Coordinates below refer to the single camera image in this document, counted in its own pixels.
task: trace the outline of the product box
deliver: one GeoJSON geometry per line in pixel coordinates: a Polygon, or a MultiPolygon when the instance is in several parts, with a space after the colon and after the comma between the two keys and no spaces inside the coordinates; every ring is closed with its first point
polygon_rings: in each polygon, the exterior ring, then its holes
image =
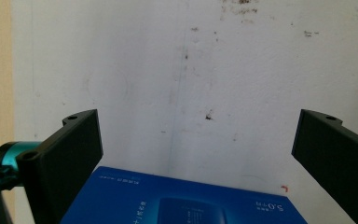
{"type": "Polygon", "coordinates": [[[62,223],[307,223],[283,196],[99,167],[62,223]]]}

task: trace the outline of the bracket hole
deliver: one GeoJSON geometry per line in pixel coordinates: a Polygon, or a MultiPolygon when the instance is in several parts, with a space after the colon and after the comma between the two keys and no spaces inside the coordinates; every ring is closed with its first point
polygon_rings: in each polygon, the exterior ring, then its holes
{"type": "Polygon", "coordinates": [[[336,118],[334,117],[331,117],[331,116],[327,116],[326,119],[330,119],[330,120],[337,120],[336,118]]]}

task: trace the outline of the blue packaging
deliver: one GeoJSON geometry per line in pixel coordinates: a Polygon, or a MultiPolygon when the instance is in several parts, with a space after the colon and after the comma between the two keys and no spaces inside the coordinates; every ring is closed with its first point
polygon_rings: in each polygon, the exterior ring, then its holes
{"type": "Polygon", "coordinates": [[[62,219],[69,223],[307,223],[283,196],[99,167],[62,219]]]}

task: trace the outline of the dark spot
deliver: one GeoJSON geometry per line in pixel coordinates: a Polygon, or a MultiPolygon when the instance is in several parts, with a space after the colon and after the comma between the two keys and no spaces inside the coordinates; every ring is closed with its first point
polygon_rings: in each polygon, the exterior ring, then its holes
{"type": "Polygon", "coordinates": [[[213,111],[210,110],[209,113],[205,116],[205,119],[211,120],[212,119],[212,113],[213,113],[213,111]]]}

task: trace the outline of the white wall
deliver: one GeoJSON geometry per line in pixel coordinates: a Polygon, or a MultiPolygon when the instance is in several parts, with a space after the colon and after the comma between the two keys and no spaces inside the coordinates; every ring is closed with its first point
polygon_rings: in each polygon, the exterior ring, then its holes
{"type": "MultiPolygon", "coordinates": [[[[358,1],[28,0],[12,12],[18,140],[98,108],[101,165],[285,195],[309,223],[352,223],[290,153],[301,108],[358,133],[358,1]]],[[[18,223],[32,220],[24,205],[18,223]]]]}

